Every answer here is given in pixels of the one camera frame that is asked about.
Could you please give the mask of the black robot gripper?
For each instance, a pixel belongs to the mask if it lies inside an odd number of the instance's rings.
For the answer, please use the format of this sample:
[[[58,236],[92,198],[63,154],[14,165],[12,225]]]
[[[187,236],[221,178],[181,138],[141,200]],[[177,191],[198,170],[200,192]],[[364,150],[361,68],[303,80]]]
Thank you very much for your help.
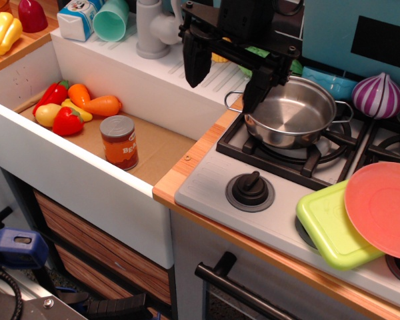
[[[188,84],[195,88],[206,78],[215,51],[253,72],[243,93],[242,113],[254,112],[272,87],[287,82],[291,64],[300,54],[287,36],[275,30],[278,9],[276,1],[222,1],[219,7],[195,1],[182,4],[179,36]],[[223,37],[231,42],[221,42]],[[260,57],[246,50],[250,46],[269,54]]]

